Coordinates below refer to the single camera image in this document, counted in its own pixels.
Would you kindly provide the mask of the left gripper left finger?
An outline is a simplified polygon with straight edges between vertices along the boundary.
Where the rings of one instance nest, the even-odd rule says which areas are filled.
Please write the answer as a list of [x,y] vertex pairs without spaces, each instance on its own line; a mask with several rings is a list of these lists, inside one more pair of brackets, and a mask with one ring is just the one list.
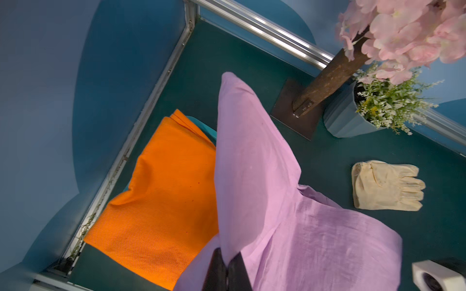
[[202,291],[227,291],[228,268],[223,262],[221,248],[213,251]]

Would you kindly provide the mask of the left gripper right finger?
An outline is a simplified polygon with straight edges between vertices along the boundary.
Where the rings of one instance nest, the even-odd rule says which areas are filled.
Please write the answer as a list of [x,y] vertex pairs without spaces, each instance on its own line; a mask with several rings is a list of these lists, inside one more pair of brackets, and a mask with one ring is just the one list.
[[228,264],[228,291],[252,291],[250,279],[241,253],[238,253]]

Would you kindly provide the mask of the purple garment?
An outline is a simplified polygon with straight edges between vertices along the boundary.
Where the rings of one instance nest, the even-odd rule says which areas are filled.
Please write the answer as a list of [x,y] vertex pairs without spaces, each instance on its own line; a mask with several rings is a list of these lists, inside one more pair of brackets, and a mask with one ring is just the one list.
[[178,279],[202,289],[216,249],[241,255],[255,291],[395,291],[402,239],[299,183],[301,169],[257,95],[231,72],[218,96],[215,190],[219,233]]

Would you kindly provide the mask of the orange pants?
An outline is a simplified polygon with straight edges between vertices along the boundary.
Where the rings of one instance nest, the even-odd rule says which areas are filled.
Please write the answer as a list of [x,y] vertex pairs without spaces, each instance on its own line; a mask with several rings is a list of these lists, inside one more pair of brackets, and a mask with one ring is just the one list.
[[216,148],[181,111],[164,118],[85,243],[168,290],[218,233]]

